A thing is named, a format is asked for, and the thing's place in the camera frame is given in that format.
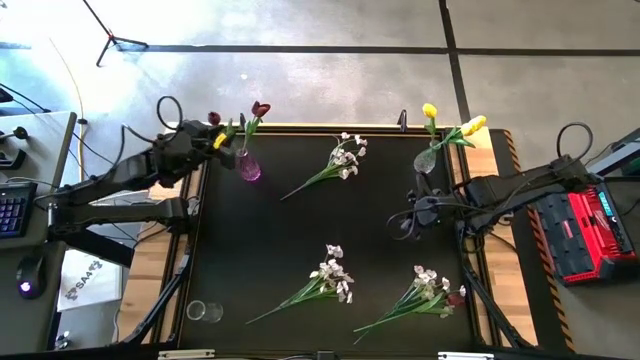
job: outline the computer mouse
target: computer mouse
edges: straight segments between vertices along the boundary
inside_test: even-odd
[[[47,286],[45,259],[40,252],[25,256],[18,264],[18,292],[25,299],[37,299]]]

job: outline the white flower bouquet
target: white flower bouquet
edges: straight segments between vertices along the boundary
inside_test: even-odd
[[[341,138],[338,139],[338,145],[333,148],[329,155],[329,162],[327,163],[327,166],[322,171],[312,176],[300,187],[283,196],[280,201],[285,200],[307,186],[322,180],[331,178],[347,180],[351,174],[358,175],[358,165],[360,165],[358,158],[363,157],[367,153],[366,146],[367,140],[363,139],[360,135],[355,135],[351,138],[351,135],[343,132]]]
[[[308,300],[337,298],[340,302],[351,304],[353,302],[353,292],[351,292],[349,284],[354,283],[354,280],[338,264],[337,259],[343,256],[344,252],[339,245],[327,245],[327,255],[324,261],[320,263],[318,270],[311,272],[309,275],[311,280],[307,285],[275,309],[247,321],[246,324],[251,324],[280,310]]]
[[[464,286],[460,286],[459,290],[452,291],[451,282],[447,278],[442,277],[442,280],[437,282],[438,274],[435,271],[425,270],[419,265],[414,266],[413,270],[416,276],[411,286],[393,308],[375,323],[353,331],[355,333],[364,331],[354,344],[362,340],[374,327],[405,315],[433,314],[445,318],[453,314],[453,309],[456,306],[464,304],[466,295]]]

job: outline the gray desk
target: gray desk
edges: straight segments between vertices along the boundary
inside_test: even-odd
[[[72,112],[0,117],[0,130],[9,132],[19,125],[27,129],[30,136],[27,141],[10,138],[0,145],[8,156],[14,156],[17,149],[27,152],[27,159],[20,169],[0,172],[0,182],[20,176],[60,185],[75,121],[76,114]],[[38,195],[50,192],[50,186],[38,185]],[[66,244],[43,245],[47,287],[42,296],[25,300],[18,294],[16,284],[18,263],[33,251],[34,246],[44,243],[46,232],[47,214],[34,208],[24,238],[0,240],[0,354],[47,349]]]
[[[59,186],[75,123],[76,114],[72,112],[0,117],[0,130],[5,133],[16,126],[24,127],[29,133],[27,140],[9,138],[0,145],[0,150],[12,158],[18,149],[27,153],[20,169],[0,172],[0,183],[12,177],[28,177]],[[50,186],[38,184],[37,195],[50,192]],[[34,207],[25,236],[0,240],[0,249],[42,244],[46,233],[47,213]]]

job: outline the white paper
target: white paper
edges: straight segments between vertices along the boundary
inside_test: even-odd
[[[62,264],[58,311],[119,300],[122,268],[79,250],[67,250]]]

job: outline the pink vase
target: pink vase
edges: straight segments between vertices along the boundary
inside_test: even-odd
[[[246,149],[236,151],[236,170],[246,181],[255,181],[260,177],[260,165]]]

